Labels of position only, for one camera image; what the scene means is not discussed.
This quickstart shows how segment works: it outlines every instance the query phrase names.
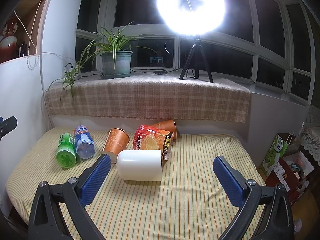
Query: wooden floor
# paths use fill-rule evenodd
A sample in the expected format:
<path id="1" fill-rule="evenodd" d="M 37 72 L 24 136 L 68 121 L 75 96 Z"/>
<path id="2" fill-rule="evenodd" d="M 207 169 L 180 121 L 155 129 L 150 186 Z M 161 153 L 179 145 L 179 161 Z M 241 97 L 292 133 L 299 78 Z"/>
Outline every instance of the wooden floor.
<path id="1" fill-rule="evenodd" d="M 257 170 L 265 181 L 267 177 L 263 171 L 260 168 Z M 319 209 L 310 189 L 307 189 L 303 196 L 292 206 L 292 216 L 294 220 L 298 218 L 302 220 L 302 229 L 295 234 L 294 239 L 304 240 L 319 219 Z"/>

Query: white wall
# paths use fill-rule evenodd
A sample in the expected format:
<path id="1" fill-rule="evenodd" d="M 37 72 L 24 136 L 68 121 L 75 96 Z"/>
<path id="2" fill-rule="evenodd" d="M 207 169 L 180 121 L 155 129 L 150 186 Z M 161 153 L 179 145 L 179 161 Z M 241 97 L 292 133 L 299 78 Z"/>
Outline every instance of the white wall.
<path id="1" fill-rule="evenodd" d="M 34 66 L 36 56 L 0 64 L 0 116 L 3 119 L 15 116 L 18 121 L 17 128 L 0 141 L 1 209 L 5 215 L 11 208 L 5 191 L 6 181 L 21 158 L 46 132 L 46 115 L 41 110 L 39 61 L 30 70 L 27 60 Z"/>
<path id="2" fill-rule="evenodd" d="M 43 79 L 46 90 L 52 81 L 61 78 L 64 66 L 74 63 L 76 47 L 76 27 L 81 0 L 51 0 L 47 11 L 42 51 L 52 52 L 69 58 L 52 54 L 43 54 Z"/>
<path id="3" fill-rule="evenodd" d="M 238 137 L 254 164 L 260 166 L 276 133 L 294 131 L 298 134 L 305 121 L 308 106 L 281 100 L 271 96 L 252 93 L 246 123 L 217 121 L 177 120 L 181 134 L 229 133 Z M 109 130 L 119 127 L 135 132 L 141 124 L 153 124 L 157 120 L 135 120 L 123 118 L 100 118 L 89 116 L 53 116 L 56 127 L 86 125 L 91 130 Z"/>

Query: blue bottle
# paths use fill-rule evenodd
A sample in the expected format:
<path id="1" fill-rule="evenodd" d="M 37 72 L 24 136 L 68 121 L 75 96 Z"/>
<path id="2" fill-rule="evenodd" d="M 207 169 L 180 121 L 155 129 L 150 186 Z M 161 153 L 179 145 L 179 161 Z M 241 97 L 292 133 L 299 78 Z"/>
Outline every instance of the blue bottle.
<path id="1" fill-rule="evenodd" d="M 91 138 L 86 126 L 80 125 L 74 130 L 75 151 L 82 159 L 89 159 L 94 156 L 94 141 Z"/>

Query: lemon slice picture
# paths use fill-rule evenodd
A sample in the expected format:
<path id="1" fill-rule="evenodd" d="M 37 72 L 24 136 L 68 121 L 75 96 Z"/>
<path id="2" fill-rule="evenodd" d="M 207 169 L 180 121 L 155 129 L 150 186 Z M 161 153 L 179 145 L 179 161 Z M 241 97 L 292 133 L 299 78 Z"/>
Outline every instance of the lemon slice picture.
<path id="1" fill-rule="evenodd" d="M 158 144 L 154 137 L 148 137 L 144 139 L 144 145 L 146 150 L 158 150 Z"/>

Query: white cylindrical container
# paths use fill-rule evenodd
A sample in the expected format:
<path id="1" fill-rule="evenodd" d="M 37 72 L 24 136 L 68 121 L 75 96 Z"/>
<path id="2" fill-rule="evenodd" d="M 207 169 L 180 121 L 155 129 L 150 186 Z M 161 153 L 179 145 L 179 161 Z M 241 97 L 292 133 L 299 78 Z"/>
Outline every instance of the white cylindrical container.
<path id="1" fill-rule="evenodd" d="M 124 150 L 117 158 L 117 172 L 124 180 L 161 181 L 161 150 Z"/>

